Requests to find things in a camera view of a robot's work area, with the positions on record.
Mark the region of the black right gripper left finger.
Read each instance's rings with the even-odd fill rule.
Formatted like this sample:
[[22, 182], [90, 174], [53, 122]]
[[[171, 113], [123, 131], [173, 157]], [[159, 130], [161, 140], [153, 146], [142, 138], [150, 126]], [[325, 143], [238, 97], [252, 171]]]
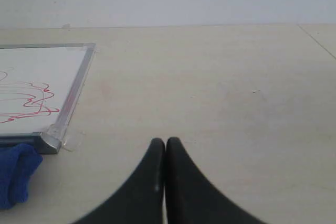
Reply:
[[152, 139], [122, 186], [76, 223], [163, 223], [164, 158], [164, 142]]

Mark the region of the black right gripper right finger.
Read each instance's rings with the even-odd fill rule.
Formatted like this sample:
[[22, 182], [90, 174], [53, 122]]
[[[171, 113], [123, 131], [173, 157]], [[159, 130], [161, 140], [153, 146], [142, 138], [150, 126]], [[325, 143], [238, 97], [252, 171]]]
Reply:
[[165, 198], [168, 223], [263, 223], [212, 185], [178, 137], [166, 143]]

